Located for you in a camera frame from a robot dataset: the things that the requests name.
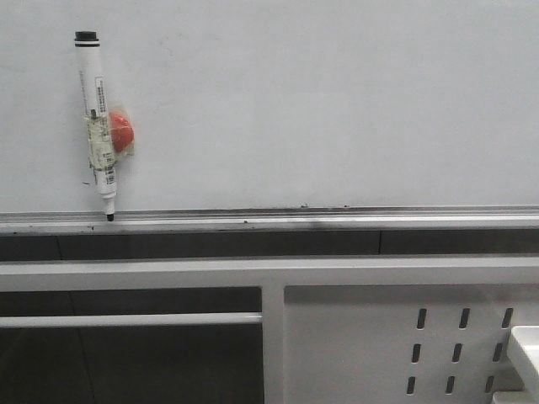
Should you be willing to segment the red round magnet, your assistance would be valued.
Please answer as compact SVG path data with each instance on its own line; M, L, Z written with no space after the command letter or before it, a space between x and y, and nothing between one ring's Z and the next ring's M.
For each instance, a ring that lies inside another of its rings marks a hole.
M135 154L135 131L131 118L122 105L115 105L109 111L110 134L118 160Z

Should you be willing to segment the white plastic box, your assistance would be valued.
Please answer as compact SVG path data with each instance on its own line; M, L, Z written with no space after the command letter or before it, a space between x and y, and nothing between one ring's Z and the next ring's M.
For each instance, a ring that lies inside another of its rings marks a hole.
M523 391L498 391L492 403L538 403L538 326L512 327L507 356L521 378Z

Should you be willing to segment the white perforated metal panel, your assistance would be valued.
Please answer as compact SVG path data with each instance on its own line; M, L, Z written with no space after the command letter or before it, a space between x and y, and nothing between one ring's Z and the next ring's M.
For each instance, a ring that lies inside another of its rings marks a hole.
M289 403L489 403L523 384L510 330L538 323L534 284L294 286Z

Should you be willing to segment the white whiteboard marker black tip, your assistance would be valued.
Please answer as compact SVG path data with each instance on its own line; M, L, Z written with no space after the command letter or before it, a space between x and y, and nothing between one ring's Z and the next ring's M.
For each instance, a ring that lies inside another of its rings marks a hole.
M94 31L77 31L74 45L88 134L88 160L106 220L115 219L116 152L110 132L100 40Z

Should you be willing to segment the white metal stand frame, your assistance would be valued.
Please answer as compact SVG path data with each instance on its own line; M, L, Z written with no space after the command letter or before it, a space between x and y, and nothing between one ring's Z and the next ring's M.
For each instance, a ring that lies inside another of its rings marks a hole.
M4 403L289 403L294 286L534 284L535 257L7 263Z

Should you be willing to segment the large whiteboard with aluminium frame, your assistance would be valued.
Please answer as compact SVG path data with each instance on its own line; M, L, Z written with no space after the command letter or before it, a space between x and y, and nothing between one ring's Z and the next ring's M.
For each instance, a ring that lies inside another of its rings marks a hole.
M106 220L74 45L100 40ZM1 231L534 228L535 1L4 1Z

